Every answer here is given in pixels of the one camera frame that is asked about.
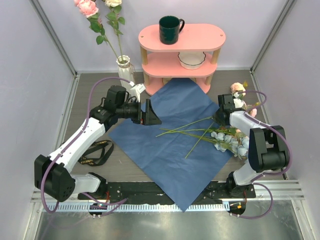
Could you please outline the blue wrapping paper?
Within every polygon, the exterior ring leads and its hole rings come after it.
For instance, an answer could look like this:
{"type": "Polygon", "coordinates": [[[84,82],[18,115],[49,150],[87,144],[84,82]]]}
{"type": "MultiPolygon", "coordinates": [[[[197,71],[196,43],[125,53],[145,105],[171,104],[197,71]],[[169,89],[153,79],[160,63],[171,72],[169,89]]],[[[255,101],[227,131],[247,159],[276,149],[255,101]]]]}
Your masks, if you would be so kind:
{"type": "Polygon", "coordinates": [[[198,140],[219,107],[188,78],[172,79],[150,101],[160,125],[126,119],[108,135],[185,211],[232,157],[198,140]]]}

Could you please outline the green leafy flower stem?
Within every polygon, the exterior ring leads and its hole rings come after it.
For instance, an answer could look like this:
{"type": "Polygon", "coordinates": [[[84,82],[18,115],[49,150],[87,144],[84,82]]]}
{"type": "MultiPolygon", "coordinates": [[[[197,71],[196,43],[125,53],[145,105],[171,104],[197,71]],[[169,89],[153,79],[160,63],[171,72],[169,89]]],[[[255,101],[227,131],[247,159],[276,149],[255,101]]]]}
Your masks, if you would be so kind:
{"type": "Polygon", "coordinates": [[[123,57],[123,50],[120,36],[123,33],[120,30],[120,25],[125,25],[125,18],[121,16],[122,1],[121,0],[104,0],[104,4],[108,7],[109,13],[105,16],[107,24],[113,28],[114,34],[117,37],[117,42],[120,50],[119,63],[124,64],[126,61],[123,57]]]}

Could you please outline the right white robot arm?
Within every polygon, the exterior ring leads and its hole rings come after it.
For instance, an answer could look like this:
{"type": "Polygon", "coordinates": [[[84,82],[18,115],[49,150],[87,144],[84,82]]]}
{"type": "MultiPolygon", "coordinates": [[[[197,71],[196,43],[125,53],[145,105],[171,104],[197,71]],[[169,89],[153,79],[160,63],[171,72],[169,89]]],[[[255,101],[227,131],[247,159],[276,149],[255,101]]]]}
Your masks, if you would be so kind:
{"type": "Polygon", "coordinates": [[[235,127],[249,138],[245,164],[228,175],[225,191],[232,198],[244,198],[253,190],[253,182],[265,175],[283,175],[292,164],[292,150],[280,125],[271,126],[237,107],[232,94],[218,96],[215,113],[219,124],[235,127]]]}

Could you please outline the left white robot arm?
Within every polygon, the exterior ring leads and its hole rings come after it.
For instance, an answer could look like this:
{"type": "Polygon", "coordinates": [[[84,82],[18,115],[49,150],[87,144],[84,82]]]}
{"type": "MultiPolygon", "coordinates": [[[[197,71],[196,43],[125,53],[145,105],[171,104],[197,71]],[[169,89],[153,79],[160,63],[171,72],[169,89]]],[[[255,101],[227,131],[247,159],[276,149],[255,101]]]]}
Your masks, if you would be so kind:
{"type": "Polygon", "coordinates": [[[40,190],[41,200],[49,195],[59,203],[73,194],[88,194],[100,200],[107,192],[107,181],[93,173],[72,175],[71,172],[84,153],[119,119],[130,119],[134,124],[152,126],[162,122],[154,112],[151,101],[141,109],[140,94],[144,84],[131,85],[127,90],[114,85],[101,103],[90,109],[80,128],[49,156],[39,155],[34,161],[34,185],[40,190]]]}

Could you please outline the pink rose flower stem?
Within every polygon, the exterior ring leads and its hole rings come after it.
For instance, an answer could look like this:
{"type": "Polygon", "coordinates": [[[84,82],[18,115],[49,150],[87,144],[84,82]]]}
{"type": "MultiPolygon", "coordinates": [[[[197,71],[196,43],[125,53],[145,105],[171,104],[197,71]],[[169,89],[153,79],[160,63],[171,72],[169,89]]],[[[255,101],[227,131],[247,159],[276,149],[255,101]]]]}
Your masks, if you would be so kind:
{"type": "Polygon", "coordinates": [[[110,46],[113,54],[117,58],[119,55],[116,53],[115,48],[112,46],[110,40],[107,37],[106,30],[100,19],[99,8],[97,7],[94,0],[74,0],[74,5],[78,8],[79,12],[85,16],[89,21],[89,28],[97,34],[96,44],[101,45],[105,43],[107,46],[110,46]]]}

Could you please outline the pink peony flower stem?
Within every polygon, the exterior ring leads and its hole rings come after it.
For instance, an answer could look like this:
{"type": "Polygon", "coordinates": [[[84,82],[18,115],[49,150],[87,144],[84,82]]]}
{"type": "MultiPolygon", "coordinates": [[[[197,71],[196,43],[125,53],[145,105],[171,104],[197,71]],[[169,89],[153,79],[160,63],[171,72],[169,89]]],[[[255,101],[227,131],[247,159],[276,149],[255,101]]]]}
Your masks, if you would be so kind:
{"type": "MultiPolygon", "coordinates": [[[[247,87],[248,87],[248,83],[246,81],[243,82],[243,83],[235,82],[230,86],[230,93],[231,93],[231,95],[233,97],[233,93],[234,92],[238,92],[239,94],[241,94],[240,98],[244,101],[244,97],[246,95],[246,88],[247,87]]],[[[244,106],[242,108],[240,108],[240,109],[244,109],[244,110],[250,109],[249,115],[255,118],[256,115],[257,115],[257,109],[256,108],[252,109],[252,108],[255,107],[255,106],[258,106],[258,105],[260,105],[259,102],[255,103],[254,105],[247,105],[245,103],[245,101],[244,101],[244,106]]]]}

